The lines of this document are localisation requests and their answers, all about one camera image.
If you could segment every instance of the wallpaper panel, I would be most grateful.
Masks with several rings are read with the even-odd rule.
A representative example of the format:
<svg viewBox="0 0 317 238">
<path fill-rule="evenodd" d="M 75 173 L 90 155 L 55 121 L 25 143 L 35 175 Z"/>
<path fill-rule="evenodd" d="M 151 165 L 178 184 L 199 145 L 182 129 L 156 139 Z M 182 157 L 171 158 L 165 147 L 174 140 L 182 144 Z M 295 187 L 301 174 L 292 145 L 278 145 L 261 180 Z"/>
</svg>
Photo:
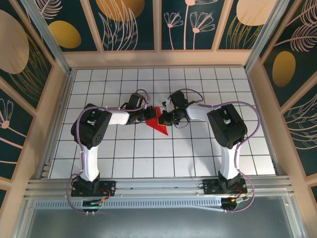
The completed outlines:
<svg viewBox="0 0 317 238">
<path fill-rule="evenodd" d="M 12 179 L 33 117 L 0 90 L 0 179 Z"/>
<path fill-rule="evenodd" d="M 306 176 L 317 173 L 317 84 L 285 114 Z"/>
<path fill-rule="evenodd" d="M 303 0 L 264 62 L 282 106 L 317 70 L 317 1 Z"/>
<path fill-rule="evenodd" d="M 52 65 L 8 1 L 0 5 L 0 33 L 0 77 L 36 108 Z"/>
<path fill-rule="evenodd" d="M 276 0 L 234 0 L 220 41 L 220 50 L 250 50 Z"/>
<path fill-rule="evenodd" d="M 151 0 L 90 0 L 105 51 L 154 50 Z"/>
<path fill-rule="evenodd" d="M 162 0 L 162 50 L 211 50 L 223 3 Z"/>
</svg>

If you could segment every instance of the cable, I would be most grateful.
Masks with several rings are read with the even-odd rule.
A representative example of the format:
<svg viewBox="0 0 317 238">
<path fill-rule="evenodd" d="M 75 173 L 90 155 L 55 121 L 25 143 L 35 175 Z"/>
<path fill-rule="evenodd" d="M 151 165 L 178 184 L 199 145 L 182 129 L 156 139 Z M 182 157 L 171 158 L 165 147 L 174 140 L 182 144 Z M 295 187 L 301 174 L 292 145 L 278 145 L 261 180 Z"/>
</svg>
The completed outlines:
<svg viewBox="0 0 317 238">
<path fill-rule="evenodd" d="M 84 172 L 84 170 L 85 170 L 85 158 L 84 158 L 84 153 L 83 153 L 84 147 L 83 147 L 83 145 L 82 145 L 82 143 L 81 143 L 81 141 L 80 141 L 80 137 L 79 137 L 79 122 L 80 122 L 80 119 L 81 119 L 82 115 L 83 115 L 86 111 L 92 110 L 92 109 L 100 109 L 100 110 L 107 110 L 107 111 L 122 111 L 122 112 L 136 112 L 136 111 L 139 111 L 139 110 L 141 110 L 141 109 L 143 109 L 143 108 L 146 108 L 146 107 L 147 107 L 147 104 L 149 103 L 149 95 L 148 95 L 147 91 L 145 91 L 144 89 L 138 89 L 135 93 L 138 93 L 139 91 L 142 91 L 142 92 L 144 92 L 144 93 L 146 94 L 146 101 L 145 101 L 145 103 L 144 103 L 140 108 L 132 109 L 132 110 L 126 110 L 126 109 L 122 109 L 122 108 L 108 108 L 108 107 L 93 106 L 93 107 L 85 108 L 85 109 L 79 114 L 79 116 L 78 116 L 78 118 L 77 118 L 77 121 L 76 121 L 76 137 L 77 137 L 78 145 L 79 145 L 79 147 L 80 147 L 80 154 L 81 154 L 80 157 L 81 157 L 81 166 L 82 166 L 82 167 L 81 167 L 81 170 L 80 170 L 80 172 L 79 172 L 78 174 L 72 174 L 72 175 L 69 177 L 68 182 L 67 182 L 67 186 L 66 186 L 66 198 L 67 198 L 67 202 L 68 202 L 69 206 L 70 206 L 73 210 L 75 210 L 75 211 L 77 211 L 77 212 L 79 212 L 79 213 L 82 213 L 82 214 L 86 214 L 86 215 L 88 214 L 87 212 L 84 212 L 83 210 L 80 210 L 80 209 L 75 208 L 75 207 L 71 204 L 70 198 L 69 198 L 69 194 L 68 194 L 69 186 L 70 186 L 70 184 L 71 184 L 71 181 L 72 181 L 73 176 L 80 176 L 80 175 Z"/>
<path fill-rule="evenodd" d="M 260 125 L 261 125 L 261 117 L 260 117 L 260 113 L 258 112 L 258 110 L 257 110 L 255 107 L 253 107 L 251 104 L 245 103 L 245 102 L 233 101 L 233 102 L 222 103 L 222 104 L 218 104 L 218 105 L 214 105 L 214 106 L 212 106 L 212 105 L 204 105 L 204 104 L 197 103 L 197 105 L 200 106 L 200 107 L 203 107 L 203 108 L 212 108 L 212 109 L 217 109 L 217 108 L 220 108 L 220 107 L 225 106 L 225 105 L 228 105 L 228 104 L 241 104 L 241 105 L 248 106 L 248 107 L 250 107 L 250 108 L 257 114 L 257 117 L 258 117 L 258 124 L 257 124 L 257 127 L 256 127 L 256 129 L 254 130 L 254 132 L 253 132 L 250 136 L 248 136 L 245 140 L 243 140 L 241 143 L 239 143 L 239 144 L 237 145 L 236 149 L 235 149 L 235 153 L 234 153 L 234 167 L 235 167 L 235 169 L 236 169 L 240 174 L 242 174 L 242 175 L 249 181 L 249 183 L 251 184 L 251 187 L 252 187 L 252 199 L 251 199 L 251 202 L 250 202 L 246 207 L 241 208 L 241 209 L 239 209 L 239 210 L 231 211 L 232 213 L 234 213 L 234 212 L 242 212 L 242 211 L 248 209 L 248 208 L 252 205 L 252 203 L 253 203 L 253 201 L 254 201 L 254 198 L 255 198 L 255 188 L 254 188 L 254 184 L 252 183 L 252 181 L 249 179 L 248 176 L 246 176 L 243 172 L 241 172 L 241 171 L 238 169 L 238 166 L 237 166 L 237 157 L 238 157 L 238 151 L 239 151 L 240 147 L 241 147 L 244 143 L 246 143 L 251 137 L 253 137 L 253 136 L 255 135 L 255 133 L 258 132 L 258 130 L 259 130 L 259 128 L 260 128 Z"/>
</svg>

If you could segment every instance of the leaf drawing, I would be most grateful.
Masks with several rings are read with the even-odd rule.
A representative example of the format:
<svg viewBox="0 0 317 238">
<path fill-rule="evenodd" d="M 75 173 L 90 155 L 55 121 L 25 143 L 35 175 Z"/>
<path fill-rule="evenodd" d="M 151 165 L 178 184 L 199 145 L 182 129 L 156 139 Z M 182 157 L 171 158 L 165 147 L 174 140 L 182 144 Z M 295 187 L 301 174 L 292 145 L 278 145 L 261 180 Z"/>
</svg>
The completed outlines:
<svg viewBox="0 0 317 238">
<path fill-rule="evenodd" d="M 105 50 L 134 50 L 138 43 L 138 26 L 132 10 L 122 1 L 122 11 L 114 0 L 110 0 L 111 8 L 105 0 L 102 0 L 101 4 L 106 13 L 106 17 L 99 13 L 104 26 L 102 43 Z"/>
<path fill-rule="evenodd" d="M 61 0 L 35 0 L 36 5 L 44 19 L 54 19 L 62 9 Z"/>
</svg>

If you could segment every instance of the line art plant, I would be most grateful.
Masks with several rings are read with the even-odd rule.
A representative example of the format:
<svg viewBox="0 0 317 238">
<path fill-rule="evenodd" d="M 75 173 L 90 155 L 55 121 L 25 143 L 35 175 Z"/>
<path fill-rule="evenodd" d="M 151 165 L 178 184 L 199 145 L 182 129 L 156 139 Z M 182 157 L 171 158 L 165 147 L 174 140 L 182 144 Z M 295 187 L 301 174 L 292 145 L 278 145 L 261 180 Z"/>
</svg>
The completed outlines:
<svg viewBox="0 0 317 238">
<path fill-rule="evenodd" d="M 210 4 L 217 2 L 218 0 L 185 0 L 186 3 L 186 12 L 185 12 L 185 20 L 181 20 L 180 12 L 178 13 L 169 13 L 166 12 L 164 13 L 164 19 L 166 22 L 166 26 L 168 27 L 169 31 L 169 39 L 170 39 L 170 44 L 172 50 L 174 49 L 173 46 L 173 40 L 172 40 L 172 34 L 171 34 L 171 29 L 173 27 L 179 27 L 183 26 L 184 27 L 184 50 L 186 50 L 186 28 L 187 28 L 187 19 L 188 19 L 188 11 L 190 6 L 194 5 L 202 5 L 202 4 Z M 195 39 L 196 39 L 196 34 L 202 33 L 202 32 L 208 32 L 212 31 L 215 29 L 215 24 L 212 24 L 213 22 L 213 17 L 212 17 L 213 12 L 210 13 L 205 13 L 202 12 L 199 14 L 197 12 L 192 12 L 190 14 L 190 23 L 192 26 L 192 31 L 194 32 L 194 37 L 193 37 L 193 50 L 195 49 Z"/>
<path fill-rule="evenodd" d="M 133 11 L 123 1 L 122 9 L 115 0 L 100 0 L 100 3 L 106 15 L 99 13 L 104 26 L 102 44 L 105 50 L 134 50 L 138 44 L 138 25 Z"/>
</svg>

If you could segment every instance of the flower drawing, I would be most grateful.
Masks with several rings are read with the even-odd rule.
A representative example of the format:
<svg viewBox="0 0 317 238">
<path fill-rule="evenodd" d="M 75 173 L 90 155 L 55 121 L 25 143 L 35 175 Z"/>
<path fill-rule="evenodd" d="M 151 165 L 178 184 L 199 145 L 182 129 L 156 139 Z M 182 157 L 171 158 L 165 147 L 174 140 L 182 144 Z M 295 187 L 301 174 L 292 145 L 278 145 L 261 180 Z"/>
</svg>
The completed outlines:
<svg viewBox="0 0 317 238">
<path fill-rule="evenodd" d="M 200 13 L 197 17 L 197 12 L 190 14 L 190 22 L 192 24 L 194 39 L 193 39 L 193 49 L 195 49 L 195 38 L 197 33 L 212 31 L 215 29 L 215 24 L 212 24 L 213 17 L 211 13 Z"/>
<path fill-rule="evenodd" d="M 173 27 L 181 26 L 184 24 L 184 22 L 181 20 L 181 16 L 179 15 L 179 12 L 178 13 L 173 12 L 171 14 L 169 14 L 168 12 L 164 13 L 164 19 L 165 19 L 165 22 L 166 22 L 167 27 L 168 27 L 170 44 L 171 44 L 172 50 L 173 50 L 174 46 L 173 46 L 172 35 L 170 32 L 170 29 Z"/>
</svg>

